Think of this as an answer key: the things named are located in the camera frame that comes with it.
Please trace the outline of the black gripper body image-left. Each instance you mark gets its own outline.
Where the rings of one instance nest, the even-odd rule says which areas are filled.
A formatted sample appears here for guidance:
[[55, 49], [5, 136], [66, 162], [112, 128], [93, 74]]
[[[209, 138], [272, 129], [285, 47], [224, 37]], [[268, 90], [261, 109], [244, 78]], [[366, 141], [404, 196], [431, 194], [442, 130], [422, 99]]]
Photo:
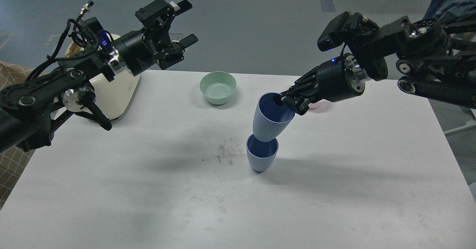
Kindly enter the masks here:
[[153, 65], [165, 70], [184, 59], [170, 55], [169, 31], [147, 30], [144, 27], [131, 31], [112, 41], [118, 59], [132, 75], [139, 75]]

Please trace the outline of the image-right left gripper black finger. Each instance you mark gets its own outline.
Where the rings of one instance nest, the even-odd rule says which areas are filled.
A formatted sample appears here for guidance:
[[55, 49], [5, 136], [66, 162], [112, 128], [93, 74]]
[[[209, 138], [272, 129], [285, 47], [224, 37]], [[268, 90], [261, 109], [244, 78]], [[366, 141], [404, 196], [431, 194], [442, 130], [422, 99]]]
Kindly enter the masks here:
[[311, 103], [313, 86], [291, 86], [288, 90], [274, 96], [274, 103], [277, 106], [285, 105], [294, 113], [294, 102]]

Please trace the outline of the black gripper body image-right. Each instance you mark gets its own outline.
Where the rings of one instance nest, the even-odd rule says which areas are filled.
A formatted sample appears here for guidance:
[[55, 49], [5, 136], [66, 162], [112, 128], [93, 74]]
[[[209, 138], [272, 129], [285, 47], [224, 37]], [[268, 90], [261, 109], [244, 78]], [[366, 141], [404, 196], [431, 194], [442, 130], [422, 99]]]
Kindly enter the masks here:
[[294, 93], [308, 99], [339, 102], [362, 95], [365, 82], [365, 69], [352, 54], [342, 54], [296, 80]]

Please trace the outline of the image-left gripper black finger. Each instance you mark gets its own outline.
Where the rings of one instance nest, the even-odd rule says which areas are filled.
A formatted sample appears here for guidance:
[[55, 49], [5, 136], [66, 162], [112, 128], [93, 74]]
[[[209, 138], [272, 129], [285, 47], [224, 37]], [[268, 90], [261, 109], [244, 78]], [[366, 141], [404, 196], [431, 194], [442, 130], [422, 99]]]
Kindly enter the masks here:
[[182, 33], [170, 33], [169, 37], [171, 40], [169, 54], [173, 56], [182, 56], [188, 47], [199, 41], [195, 34], [185, 36]]
[[176, 16], [192, 8], [192, 3], [188, 0], [178, 3], [155, 0], [136, 11], [135, 16], [144, 29], [168, 31]]

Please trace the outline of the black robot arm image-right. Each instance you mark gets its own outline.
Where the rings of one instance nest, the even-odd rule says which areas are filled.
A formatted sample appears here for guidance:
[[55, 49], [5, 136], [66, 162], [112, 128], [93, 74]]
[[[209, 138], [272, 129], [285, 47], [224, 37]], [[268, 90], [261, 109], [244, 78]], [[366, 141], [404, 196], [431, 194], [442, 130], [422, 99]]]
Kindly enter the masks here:
[[304, 115], [311, 103], [360, 96], [366, 81], [387, 78], [385, 57], [395, 54], [401, 91], [474, 109], [475, 42], [451, 37], [463, 32], [475, 32], [475, 21], [442, 25], [436, 19], [410, 22], [404, 16], [380, 27], [360, 13], [343, 12], [328, 23], [317, 46], [324, 52], [345, 44], [350, 53], [306, 73], [282, 100]]

